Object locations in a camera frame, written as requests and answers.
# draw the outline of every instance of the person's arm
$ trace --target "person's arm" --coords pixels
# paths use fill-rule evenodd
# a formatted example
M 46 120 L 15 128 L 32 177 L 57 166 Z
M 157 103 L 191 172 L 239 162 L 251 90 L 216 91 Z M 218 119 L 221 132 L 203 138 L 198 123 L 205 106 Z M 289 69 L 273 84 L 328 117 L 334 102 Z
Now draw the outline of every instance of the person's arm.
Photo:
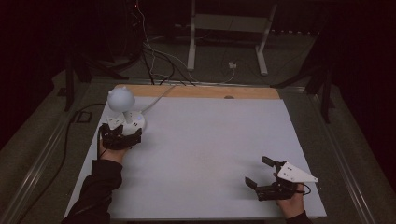
M 304 185 L 299 184 L 297 190 L 303 191 Z M 282 210 L 287 224 L 312 224 L 304 210 L 304 195 L 302 193 L 294 193 L 290 199 L 276 200 L 276 203 Z
M 92 173 L 81 188 L 79 199 L 70 209 L 62 223 L 109 223 L 107 209 L 111 203 L 111 192 L 122 182 L 122 159 L 126 151 L 105 150 L 100 146 L 100 160 L 92 162 Z

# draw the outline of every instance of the dark background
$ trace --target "dark background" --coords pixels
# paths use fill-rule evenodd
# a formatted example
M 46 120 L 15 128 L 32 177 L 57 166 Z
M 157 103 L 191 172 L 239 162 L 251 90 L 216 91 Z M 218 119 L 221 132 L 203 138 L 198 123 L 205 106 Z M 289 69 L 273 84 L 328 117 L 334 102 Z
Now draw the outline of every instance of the dark background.
M 177 34 L 175 23 L 183 26 L 190 22 L 190 1 L 140 2 L 147 22 L 158 34 L 172 38 Z M 197 11 L 214 13 L 217 7 L 213 2 L 197 1 Z M 267 4 L 259 0 L 243 1 L 243 5 L 236 0 L 227 2 L 229 5 L 221 11 L 223 14 L 260 16 L 269 10 L 267 6 L 258 10 L 260 7 L 257 5 Z M 114 33 L 102 29 L 106 27 L 106 21 L 95 14 L 98 3 L 105 4 L 106 1 L 24 0 L 2 3 L 3 130 L 0 147 L 52 91 L 51 79 L 64 70 L 64 53 L 69 40 L 79 41 L 78 44 L 85 46 L 87 49 L 84 50 L 93 55 L 103 53 L 111 57 L 114 55 L 109 55 L 109 52 L 120 53 L 115 37 L 109 37 Z M 122 7 L 121 3 L 114 1 L 114 7 Z M 290 0 L 279 1 L 273 22 L 276 34 L 292 31 L 318 35 L 304 67 L 334 64 L 333 84 L 340 87 L 394 189 L 395 11 L 395 3 L 391 1 Z M 92 41 L 93 36 L 97 37 L 96 42 Z

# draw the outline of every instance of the black sleeve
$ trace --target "black sleeve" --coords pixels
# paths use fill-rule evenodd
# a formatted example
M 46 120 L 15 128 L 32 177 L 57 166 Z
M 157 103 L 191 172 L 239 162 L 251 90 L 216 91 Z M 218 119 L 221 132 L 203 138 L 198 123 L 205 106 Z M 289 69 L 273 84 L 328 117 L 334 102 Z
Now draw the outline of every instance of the black sleeve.
M 93 161 L 92 173 L 85 178 L 79 199 L 62 223 L 110 223 L 107 209 L 111 192 L 121 185 L 121 170 L 114 161 Z
M 297 217 L 291 217 L 286 219 L 287 224 L 312 224 L 312 221 L 306 216 L 306 212 L 304 211 Z

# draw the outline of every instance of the white cable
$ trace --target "white cable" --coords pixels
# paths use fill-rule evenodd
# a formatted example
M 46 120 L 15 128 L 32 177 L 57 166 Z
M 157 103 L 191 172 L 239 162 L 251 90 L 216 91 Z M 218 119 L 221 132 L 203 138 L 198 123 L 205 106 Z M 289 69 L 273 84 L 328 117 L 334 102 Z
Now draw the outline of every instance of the white cable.
M 168 53 L 162 52 L 162 51 L 157 50 L 157 49 L 153 49 L 152 47 L 150 47 L 150 49 L 151 49 L 151 50 L 154 50 L 154 51 L 157 51 L 157 52 L 159 52 L 159 53 L 161 53 L 161 54 L 170 56 L 170 57 L 172 57 L 172 58 L 178 60 L 178 61 L 179 61 L 181 64 L 183 64 L 183 66 L 187 69 L 187 65 L 184 64 L 178 57 L 176 57 L 176 56 L 174 56 L 174 55 L 172 55 L 172 54 L 168 54 Z M 189 71 L 187 71 L 187 74 L 189 74 L 189 77 L 190 77 L 193 81 L 197 82 L 198 84 L 201 83 L 201 82 L 198 81 L 197 79 L 193 78 L 193 77 L 191 76 L 191 73 L 190 73 Z
M 146 27 L 145 27 L 146 17 L 145 17 L 145 15 L 143 14 L 143 12 L 140 10 L 140 7 L 139 7 L 139 0 L 136 0 L 136 7 L 137 7 L 137 11 L 139 11 L 140 15 L 142 16 L 143 32 L 144 32 L 144 34 L 145 34 L 145 38 L 146 38 L 146 42 L 147 42 L 147 44 L 144 44 L 144 45 L 148 46 L 148 48 L 151 49 L 152 62 L 151 62 L 151 67 L 150 67 L 150 69 L 149 69 L 149 73 L 150 73 L 152 76 L 169 77 L 169 76 L 162 75 L 162 74 L 153 74 L 153 73 L 152 73 L 152 70 L 154 69 L 155 59 L 156 59 L 156 57 L 155 57 L 155 55 L 154 55 L 155 50 L 154 50 L 154 49 L 151 47 L 151 45 L 149 44 L 148 34 L 146 33 Z
M 233 78 L 235 77 L 235 69 L 236 69 L 236 67 L 233 68 L 233 75 L 231 76 L 230 79 L 228 79 L 227 81 L 220 82 L 218 85 L 225 84 L 225 83 L 233 80 Z
M 172 90 L 175 86 L 171 86 L 170 88 L 168 88 L 167 90 L 165 90 L 163 92 L 163 94 L 161 94 L 157 99 L 155 99 L 150 105 L 146 106 L 144 109 L 142 109 L 141 111 L 139 111 L 140 114 L 144 114 L 148 109 L 150 109 L 152 106 L 154 106 L 155 104 L 157 104 L 157 102 L 163 98 L 163 96 L 169 92 L 170 90 Z

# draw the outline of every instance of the hand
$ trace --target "hand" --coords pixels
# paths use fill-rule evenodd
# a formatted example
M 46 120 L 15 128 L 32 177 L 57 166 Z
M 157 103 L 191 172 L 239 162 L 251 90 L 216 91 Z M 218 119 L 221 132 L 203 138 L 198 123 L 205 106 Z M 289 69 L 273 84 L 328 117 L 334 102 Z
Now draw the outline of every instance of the hand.
M 304 185 L 298 184 L 297 190 L 303 191 Z M 304 212 L 304 195 L 302 193 L 294 193 L 290 199 L 276 200 L 276 204 L 282 210 L 285 218 L 297 217 Z
M 122 164 L 122 159 L 129 149 L 130 149 L 129 147 L 122 150 L 112 150 L 112 149 L 104 148 L 102 144 L 102 140 L 100 140 L 99 155 L 102 156 L 99 158 L 99 160 L 114 161 L 119 164 Z

